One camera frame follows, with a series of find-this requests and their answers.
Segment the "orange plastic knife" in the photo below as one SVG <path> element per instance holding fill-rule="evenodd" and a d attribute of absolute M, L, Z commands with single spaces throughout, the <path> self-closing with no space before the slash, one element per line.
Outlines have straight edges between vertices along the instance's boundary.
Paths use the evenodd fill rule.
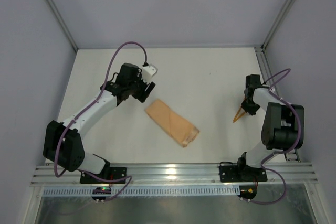
<path fill-rule="evenodd" d="M 242 107 L 240 107 L 233 118 L 233 123 L 237 122 L 245 114 L 246 114 L 245 110 Z"/>

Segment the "peach satin napkin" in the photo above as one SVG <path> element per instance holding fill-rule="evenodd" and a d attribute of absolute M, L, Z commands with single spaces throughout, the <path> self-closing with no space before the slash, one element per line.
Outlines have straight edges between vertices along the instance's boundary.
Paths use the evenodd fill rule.
<path fill-rule="evenodd" d="M 185 148 L 199 135 L 199 129 L 187 119 L 173 111 L 160 99 L 149 105 L 147 115 L 177 144 Z"/>

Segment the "orange plastic fork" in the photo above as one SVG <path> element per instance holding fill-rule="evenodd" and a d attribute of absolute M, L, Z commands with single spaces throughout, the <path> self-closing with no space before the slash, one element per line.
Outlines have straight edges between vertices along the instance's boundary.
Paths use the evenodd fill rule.
<path fill-rule="evenodd" d="M 236 115 L 234 116 L 233 123 L 237 122 L 240 118 L 242 118 L 246 114 L 245 111 L 240 112 L 238 111 Z"/>

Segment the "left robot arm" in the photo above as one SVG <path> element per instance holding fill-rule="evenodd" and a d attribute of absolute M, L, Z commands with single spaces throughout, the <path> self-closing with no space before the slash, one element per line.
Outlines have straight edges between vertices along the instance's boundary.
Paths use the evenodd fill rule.
<path fill-rule="evenodd" d="M 55 167 L 60 166 L 69 172 L 104 173 L 109 162 L 87 153 L 82 141 L 103 116 L 130 96 L 144 102 L 155 87 L 152 78 L 157 72 L 154 65 L 138 67 L 124 63 L 112 80 L 105 80 L 99 93 L 79 112 L 62 122 L 53 120 L 47 125 L 43 156 Z"/>

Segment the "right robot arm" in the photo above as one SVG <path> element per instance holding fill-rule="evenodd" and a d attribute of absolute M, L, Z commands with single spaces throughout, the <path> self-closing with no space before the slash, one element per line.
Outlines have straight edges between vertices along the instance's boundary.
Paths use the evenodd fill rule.
<path fill-rule="evenodd" d="M 237 161 L 237 176 L 244 182 L 263 181 L 266 162 L 303 145 L 304 107 L 280 98 L 271 87 L 261 82 L 260 75 L 250 74 L 245 80 L 240 110 L 256 115 L 260 109 L 265 112 L 261 140 Z"/>

